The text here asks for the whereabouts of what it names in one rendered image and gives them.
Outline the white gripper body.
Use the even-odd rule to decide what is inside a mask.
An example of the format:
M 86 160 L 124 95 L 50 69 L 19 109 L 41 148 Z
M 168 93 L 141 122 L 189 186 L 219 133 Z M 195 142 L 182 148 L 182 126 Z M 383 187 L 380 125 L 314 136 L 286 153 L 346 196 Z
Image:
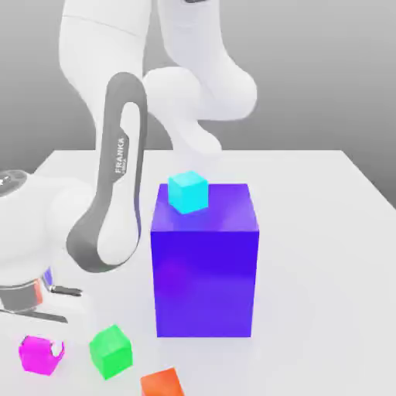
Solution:
M 0 309 L 0 334 L 50 340 L 88 341 L 93 333 L 93 308 L 83 297 L 49 297 L 36 309 Z

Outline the small magenta cube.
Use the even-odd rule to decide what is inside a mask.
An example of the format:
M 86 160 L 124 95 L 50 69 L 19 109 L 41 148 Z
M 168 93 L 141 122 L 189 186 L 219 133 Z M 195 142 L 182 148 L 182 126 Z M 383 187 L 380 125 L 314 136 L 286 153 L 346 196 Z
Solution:
M 54 353 L 54 344 L 47 338 L 26 336 L 19 345 L 22 368 L 34 374 L 51 376 L 65 354 L 64 342 L 57 347 L 57 353 Z

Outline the small green cube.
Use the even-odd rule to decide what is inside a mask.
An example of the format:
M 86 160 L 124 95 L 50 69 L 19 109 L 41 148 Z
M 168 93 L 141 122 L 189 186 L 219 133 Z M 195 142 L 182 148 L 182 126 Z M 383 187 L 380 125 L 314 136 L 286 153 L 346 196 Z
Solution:
M 97 333 L 89 342 L 89 351 L 94 366 L 105 380 L 133 365 L 131 341 L 116 324 Z

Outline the small orange cube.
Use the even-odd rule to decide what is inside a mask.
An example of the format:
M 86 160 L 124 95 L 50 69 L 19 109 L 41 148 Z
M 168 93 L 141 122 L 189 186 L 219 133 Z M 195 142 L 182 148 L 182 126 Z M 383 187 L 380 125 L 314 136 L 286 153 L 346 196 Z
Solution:
M 140 383 L 142 396 L 185 396 L 174 367 L 145 375 Z

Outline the small cyan cube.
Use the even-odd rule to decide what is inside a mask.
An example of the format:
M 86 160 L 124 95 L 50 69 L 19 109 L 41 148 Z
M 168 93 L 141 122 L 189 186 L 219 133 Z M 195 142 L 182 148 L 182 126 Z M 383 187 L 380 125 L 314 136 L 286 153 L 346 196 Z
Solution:
M 168 178 L 168 202 L 181 214 L 208 207 L 208 181 L 194 171 L 179 173 Z

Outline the large blue box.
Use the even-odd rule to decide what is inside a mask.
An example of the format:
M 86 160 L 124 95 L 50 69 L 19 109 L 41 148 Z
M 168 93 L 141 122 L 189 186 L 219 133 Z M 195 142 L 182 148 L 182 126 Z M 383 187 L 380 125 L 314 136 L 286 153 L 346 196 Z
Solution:
M 159 337 L 251 335 L 260 230 L 246 184 L 211 184 L 181 214 L 160 185 L 150 231 Z

